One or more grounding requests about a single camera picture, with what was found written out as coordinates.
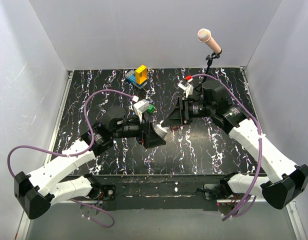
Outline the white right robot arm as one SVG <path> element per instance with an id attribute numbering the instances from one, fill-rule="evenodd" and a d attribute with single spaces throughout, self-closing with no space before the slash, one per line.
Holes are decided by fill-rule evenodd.
<path id="1" fill-rule="evenodd" d="M 220 82 L 207 80 L 194 95 L 190 81 L 178 84 L 183 95 L 173 112 L 162 122 L 162 127 L 188 125 L 194 118 L 210 118 L 260 164 L 266 176 L 230 173 L 208 193 L 213 197 L 231 199 L 237 194 L 249 193 L 264 198 L 275 209 L 281 210 L 308 184 L 308 166 L 297 165 L 283 155 L 263 134 L 247 110 L 239 103 L 229 102 L 229 91 Z"/>

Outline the red weekly pill organizer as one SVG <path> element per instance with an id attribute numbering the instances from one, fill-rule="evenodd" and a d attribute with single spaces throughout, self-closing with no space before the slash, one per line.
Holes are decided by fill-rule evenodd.
<path id="1" fill-rule="evenodd" d="M 182 130 L 182 129 L 183 129 L 183 126 L 171 126 L 170 129 L 171 129 L 172 131 Z"/>

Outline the white vitamin pill bottle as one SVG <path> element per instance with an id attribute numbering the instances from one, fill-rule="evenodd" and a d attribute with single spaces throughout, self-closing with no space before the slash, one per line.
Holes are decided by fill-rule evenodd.
<path id="1" fill-rule="evenodd" d="M 162 139 L 168 134 L 169 127 L 162 127 L 163 120 L 161 120 L 158 124 L 156 124 L 153 129 L 157 135 L 159 135 Z"/>

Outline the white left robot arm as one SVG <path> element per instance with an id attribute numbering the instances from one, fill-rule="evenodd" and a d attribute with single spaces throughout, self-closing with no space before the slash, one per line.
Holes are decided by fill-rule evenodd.
<path id="1" fill-rule="evenodd" d="M 92 129 L 93 132 L 87 131 L 76 140 L 65 156 L 58 156 L 28 174 L 21 171 L 15 175 L 14 195 L 29 219 L 42 216 L 59 202 L 76 197 L 95 200 L 114 190 L 113 185 L 102 185 L 91 173 L 74 180 L 64 181 L 64 178 L 110 149 L 115 139 L 136 138 L 140 145 L 150 149 L 165 145 L 168 133 L 166 127 L 139 119 L 137 115 L 126 118 L 121 106 L 110 107 Z"/>

